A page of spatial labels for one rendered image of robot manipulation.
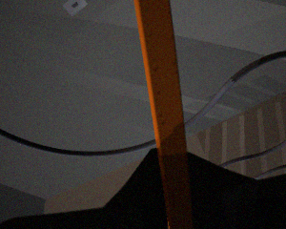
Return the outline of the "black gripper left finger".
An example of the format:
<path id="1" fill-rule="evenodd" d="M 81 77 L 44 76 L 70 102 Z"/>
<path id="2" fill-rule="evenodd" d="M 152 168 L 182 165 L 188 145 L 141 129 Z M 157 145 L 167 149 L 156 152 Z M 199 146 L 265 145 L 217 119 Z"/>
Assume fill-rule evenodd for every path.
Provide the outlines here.
<path id="1" fill-rule="evenodd" d="M 157 148 L 102 208 L 16 217 L 0 229 L 169 229 Z"/>

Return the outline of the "orange long bar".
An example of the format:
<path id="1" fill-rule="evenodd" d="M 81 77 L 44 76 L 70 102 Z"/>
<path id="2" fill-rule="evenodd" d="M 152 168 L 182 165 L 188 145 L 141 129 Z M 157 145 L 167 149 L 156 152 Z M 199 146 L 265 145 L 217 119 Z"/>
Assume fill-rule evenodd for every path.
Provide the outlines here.
<path id="1" fill-rule="evenodd" d="M 194 229 L 170 0 L 133 0 L 169 229 Z"/>

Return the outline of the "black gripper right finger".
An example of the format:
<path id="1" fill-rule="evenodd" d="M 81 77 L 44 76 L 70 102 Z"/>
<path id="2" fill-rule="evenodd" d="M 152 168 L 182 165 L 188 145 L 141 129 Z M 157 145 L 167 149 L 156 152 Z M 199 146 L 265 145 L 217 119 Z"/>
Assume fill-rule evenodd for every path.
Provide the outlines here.
<path id="1" fill-rule="evenodd" d="M 194 229 L 272 229 L 286 219 L 286 174 L 246 177 L 187 152 Z"/>

